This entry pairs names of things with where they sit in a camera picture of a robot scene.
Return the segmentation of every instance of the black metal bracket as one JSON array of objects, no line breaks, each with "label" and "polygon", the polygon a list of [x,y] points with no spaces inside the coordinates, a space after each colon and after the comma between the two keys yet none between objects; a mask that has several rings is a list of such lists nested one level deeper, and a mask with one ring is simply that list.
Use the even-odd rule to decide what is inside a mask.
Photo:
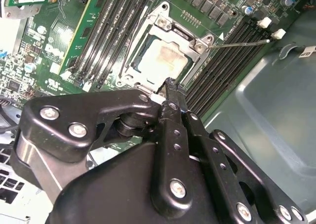
[{"label": "black metal bracket", "polygon": [[[131,203],[126,204],[133,210],[126,213],[136,218],[131,223],[307,223],[302,210],[228,135],[219,130],[206,132],[201,120],[187,110],[185,92],[175,80],[167,79],[160,92],[166,97],[162,105],[139,90],[38,98],[25,105],[13,168],[19,170],[24,162],[43,189],[50,183],[41,175],[51,174],[53,168],[55,173],[63,166],[68,171],[80,170],[68,179],[67,174],[55,176],[64,185],[58,190],[61,194],[56,196],[51,224],[56,220],[59,224],[82,223],[95,216],[98,223],[108,216],[120,223],[121,217],[113,213],[121,202],[108,204],[109,196],[122,202],[131,196]],[[43,108],[54,108],[58,118],[43,118]],[[72,136],[69,128],[73,123],[82,125],[86,134]],[[91,171],[83,169],[90,149],[132,136],[143,137],[142,144]],[[49,172],[42,171],[43,163],[32,160],[36,159],[31,156],[34,152],[24,156],[30,149],[49,161]],[[144,208],[141,217],[134,216],[137,205]],[[209,212],[199,214],[206,207]],[[293,209],[302,220],[291,213]],[[82,218],[73,222],[75,215]]]}]

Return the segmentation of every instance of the motherboard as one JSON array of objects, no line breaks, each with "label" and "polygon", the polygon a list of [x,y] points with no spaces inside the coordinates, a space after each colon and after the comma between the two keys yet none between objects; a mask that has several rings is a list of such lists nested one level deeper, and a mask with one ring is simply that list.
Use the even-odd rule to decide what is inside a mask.
[{"label": "motherboard", "polygon": [[[172,77],[188,91],[189,108],[203,116],[309,1],[41,0],[35,15],[10,20],[7,13],[0,22],[15,21],[16,29],[0,32],[13,34],[9,46],[0,44],[0,95],[25,103],[135,87],[155,93]],[[234,43],[255,44],[224,46]]]}]

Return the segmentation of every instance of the screw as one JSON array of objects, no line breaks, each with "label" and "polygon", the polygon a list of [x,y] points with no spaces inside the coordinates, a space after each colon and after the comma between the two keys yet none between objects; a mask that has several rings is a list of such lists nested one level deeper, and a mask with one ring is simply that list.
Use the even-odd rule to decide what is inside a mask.
[{"label": "screw", "polygon": [[243,205],[242,203],[238,203],[237,210],[245,221],[247,222],[251,221],[251,213],[245,205]]},{"label": "screw", "polygon": [[203,46],[201,43],[198,43],[195,45],[194,49],[198,52],[201,53],[203,51]]},{"label": "screw", "polygon": [[218,137],[220,137],[222,140],[225,140],[226,137],[222,132],[217,132]]},{"label": "screw", "polygon": [[286,208],[284,208],[283,206],[279,206],[279,208],[280,208],[282,215],[285,217],[285,219],[287,219],[289,221],[292,220],[292,217]]},{"label": "screw", "polygon": [[194,120],[198,120],[198,117],[197,117],[195,114],[191,114],[191,117],[192,117]]},{"label": "screw", "polygon": [[172,180],[170,182],[170,189],[177,198],[183,198],[186,196],[186,189],[184,188],[184,185],[178,180]]},{"label": "screw", "polygon": [[157,24],[159,27],[164,28],[167,25],[167,21],[164,19],[158,19]]},{"label": "screw", "polygon": [[59,112],[55,108],[52,107],[45,107],[41,109],[39,112],[42,118],[49,119],[49,120],[55,120],[59,117]]},{"label": "screw", "polygon": [[299,211],[297,211],[297,209],[296,209],[296,208],[291,207],[291,210],[292,210],[293,214],[297,217],[297,219],[298,219],[298,220],[300,220],[300,221],[302,221],[302,220],[303,220],[302,215],[300,214],[300,212],[299,212]]},{"label": "screw", "polygon": [[142,100],[143,102],[148,102],[148,97],[144,94],[140,94],[139,99]]},{"label": "screw", "polygon": [[87,134],[86,128],[78,123],[70,125],[68,131],[72,136],[77,138],[82,138]]}]

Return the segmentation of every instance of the green circuit board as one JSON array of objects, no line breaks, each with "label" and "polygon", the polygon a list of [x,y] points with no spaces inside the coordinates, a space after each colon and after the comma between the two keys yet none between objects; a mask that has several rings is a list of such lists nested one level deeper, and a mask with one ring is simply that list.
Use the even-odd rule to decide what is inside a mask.
[{"label": "green circuit board", "polygon": [[[244,5],[254,10],[263,8],[284,29],[300,15],[295,5],[286,7],[278,0],[149,0],[146,14],[164,1],[170,4],[169,16],[175,22],[197,37],[212,34],[214,44],[223,44],[234,34],[236,25],[244,17],[241,10]],[[301,4],[300,1],[303,0],[296,0],[297,4]],[[85,90],[77,82],[76,74],[69,77],[62,75],[71,60],[82,54],[104,2],[88,0],[83,4],[78,0],[57,0],[43,5],[39,14],[28,19],[19,53],[0,59],[0,94],[24,103],[34,97],[97,91],[95,87]],[[213,13],[215,8],[218,8],[218,13]],[[121,49],[122,55],[127,49],[128,45],[125,44]],[[209,52],[199,70],[213,53]],[[130,87],[118,86],[116,77],[119,70],[114,69],[113,72],[98,90]],[[188,88],[193,80],[194,77],[184,86]]]}]

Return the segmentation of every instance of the ram slot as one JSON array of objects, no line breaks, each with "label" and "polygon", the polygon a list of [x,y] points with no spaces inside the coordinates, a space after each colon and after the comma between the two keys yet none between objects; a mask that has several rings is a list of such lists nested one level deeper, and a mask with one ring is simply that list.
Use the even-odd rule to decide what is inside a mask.
[{"label": "ram slot", "polygon": [[89,62],[90,68],[85,79],[94,79],[96,76],[95,72],[98,72],[100,67],[102,67],[99,64],[100,59],[104,56],[104,54],[109,54],[112,44],[116,38],[116,32],[121,28],[126,10],[129,8],[131,1],[132,0],[119,0],[121,5],[115,10],[115,17],[111,26],[102,34],[100,38],[100,44],[96,48],[95,52],[93,53],[93,57]]},{"label": "ram slot", "polygon": [[[256,42],[265,37],[265,32],[252,22],[242,22],[226,43]],[[231,47],[218,50],[188,91],[189,109],[202,116],[262,48]]]},{"label": "ram slot", "polygon": [[[126,19],[124,20],[125,26],[117,32],[116,41],[113,44],[113,52],[109,58],[109,61],[106,65],[106,67],[100,72],[100,76],[97,77],[97,88],[101,88],[104,84],[107,76],[109,75],[115,61],[117,60],[119,54],[121,53],[121,49],[126,44],[130,34],[132,33],[132,30],[137,27],[137,23],[139,21],[139,18],[146,6],[146,3],[148,0],[134,0],[131,8],[128,10]],[[106,61],[107,55],[104,54],[104,57],[100,60],[100,65],[104,65]]]},{"label": "ram slot", "polygon": [[107,31],[110,23],[113,20],[114,10],[119,8],[119,0],[107,0],[99,14],[98,21],[96,22],[92,34],[87,41],[84,50],[78,60],[76,61],[75,67],[80,72],[79,79],[82,79],[87,74],[90,65],[88,62],[91,61],[93,53],[100,44],[101,35]]}]

